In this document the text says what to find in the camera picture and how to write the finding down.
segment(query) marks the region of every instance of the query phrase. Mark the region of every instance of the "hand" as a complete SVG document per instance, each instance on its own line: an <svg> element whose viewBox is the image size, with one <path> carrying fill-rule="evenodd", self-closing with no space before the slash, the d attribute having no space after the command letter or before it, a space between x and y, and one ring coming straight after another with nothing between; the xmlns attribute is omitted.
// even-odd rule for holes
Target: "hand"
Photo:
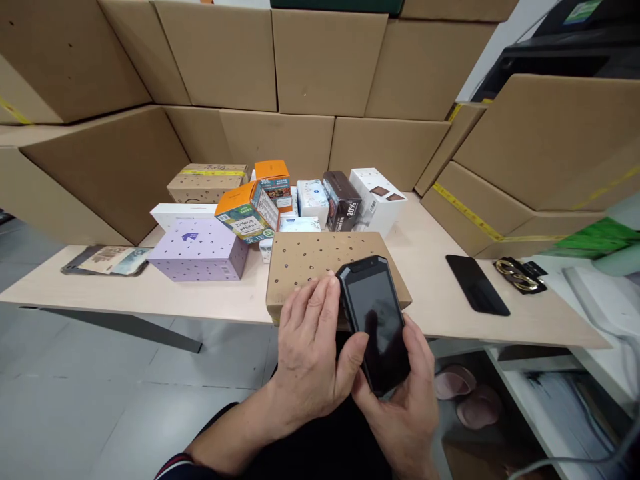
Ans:
<svg viewBox="0 0 640 480"><path fill-rule="evenodd" d="M330 414L351 392L369 336L352 335L336 363L339 300L340 284L329 272L296 288L282 307L278 370L267 384L278 437Z"/></svg>
<svg viewBox="0 0 640 480"><path fill-rule="evenodd" d="M433 480L437 472L431 462L431 439L438 426L434 359L420 328L408 315L404 318L402 336L411 365L407 379L384 402L371 392L360 370L352 394L396 475L402 480Z"/></svg>

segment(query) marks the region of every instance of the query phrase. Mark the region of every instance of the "slipper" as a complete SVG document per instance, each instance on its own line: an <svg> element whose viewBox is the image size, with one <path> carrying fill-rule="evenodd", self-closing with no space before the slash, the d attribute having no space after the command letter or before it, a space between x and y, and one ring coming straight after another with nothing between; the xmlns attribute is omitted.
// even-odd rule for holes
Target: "slipper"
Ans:
<svg viewBox="0 0 640 480"><path fill-rule="evenodd" d="M456 408L462 424L470 430L480 430L498 421L502 402L498 394L486 385L480 385Z"/></svg>
<svg viewBox="0 0 640 480"><path fill-rule="evenodd" d="M460 365L451 365L435 376L435 397L451 400L458 395L466 395L475 388L473 374Z"/></svg>

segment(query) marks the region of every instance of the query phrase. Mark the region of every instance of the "black phone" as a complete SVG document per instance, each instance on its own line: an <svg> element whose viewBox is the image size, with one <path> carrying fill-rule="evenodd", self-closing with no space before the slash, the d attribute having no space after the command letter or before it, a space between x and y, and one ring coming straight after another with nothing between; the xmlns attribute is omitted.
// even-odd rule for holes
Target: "black phone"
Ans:
<svg viewBox="0 0 640 480"><path fill-rule="evenodd" d="M389 262L378 255L367 257L343 265L336 276L351 331L369 334L363 371L371 391L381 397L407 378L411 369Z"/></svg>
<svg viewBox="0 0 640 480"><path fill-rule="evenodd" d="M504 317L511 314L476 260L458 255L445 258L472 309Z"/></svg>

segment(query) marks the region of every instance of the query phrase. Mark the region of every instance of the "lavender box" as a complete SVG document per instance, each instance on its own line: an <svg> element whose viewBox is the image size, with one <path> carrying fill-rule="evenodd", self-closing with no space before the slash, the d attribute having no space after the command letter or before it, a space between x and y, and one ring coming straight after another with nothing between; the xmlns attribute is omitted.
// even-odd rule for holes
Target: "lavender box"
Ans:
<svg viewBox="0 0 640 480"><path fill-rule="evenodd" d="M240 280L248 250L218 219L178 220L148 260L173 281Z"/></svg>

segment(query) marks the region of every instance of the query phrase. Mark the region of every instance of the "light wood tabletop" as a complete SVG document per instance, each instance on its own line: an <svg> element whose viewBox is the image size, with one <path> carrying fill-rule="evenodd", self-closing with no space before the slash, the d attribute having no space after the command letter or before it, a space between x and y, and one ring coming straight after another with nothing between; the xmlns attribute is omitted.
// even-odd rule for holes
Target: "light wood tabletop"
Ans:
<svg viewBox="0 0 640 480"><path fill-rule="evenodd" d="M422 208L413 192L385 239L413 303L406 312L429 337L480 339L538 345L609 348L608 342L556 292L521 295L493 268L482 270L511 311L508 317L471 309L445 255L465 255L449 234ZM154 246L160 227L142 246ZM149 265L139 277L63 275L60 268L84 250L64 248L0 294L0 301L22 306L192 317L246 323L271 323L265 306L269 266L257 245L249 249L240 281L174 283Z"/></svg>

